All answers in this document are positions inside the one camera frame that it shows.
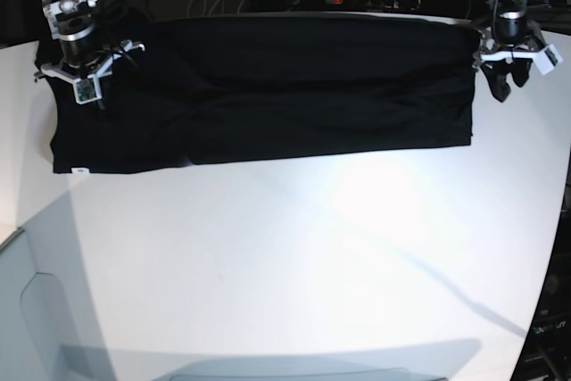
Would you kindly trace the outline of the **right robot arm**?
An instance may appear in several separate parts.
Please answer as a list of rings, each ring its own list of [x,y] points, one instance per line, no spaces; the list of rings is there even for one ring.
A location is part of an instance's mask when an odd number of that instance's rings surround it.
[[[95,8],[102,3],[103,0],[42,0],[52,40],[59,43],[62,59],[41,65],[34,79],[59,79],[69,84],[79,105],[102,105],[102,80],[112,76],[113,64],[122,58],[132,61],[132,51],[145,50],[140,41],[117,42],[111,36],[101,36],[104,24],[95,17]]]

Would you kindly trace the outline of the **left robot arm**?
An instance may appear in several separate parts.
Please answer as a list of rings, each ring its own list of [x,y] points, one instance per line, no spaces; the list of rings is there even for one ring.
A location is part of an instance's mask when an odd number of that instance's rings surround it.
[[[503,103],[511,92],[508,77],[523,87],[531,66],[548,59],[548,45],[529,18],[527,0],[492,0],[490,13],[472,26],[480,34],[475,68],[484,73],[492,96]]]

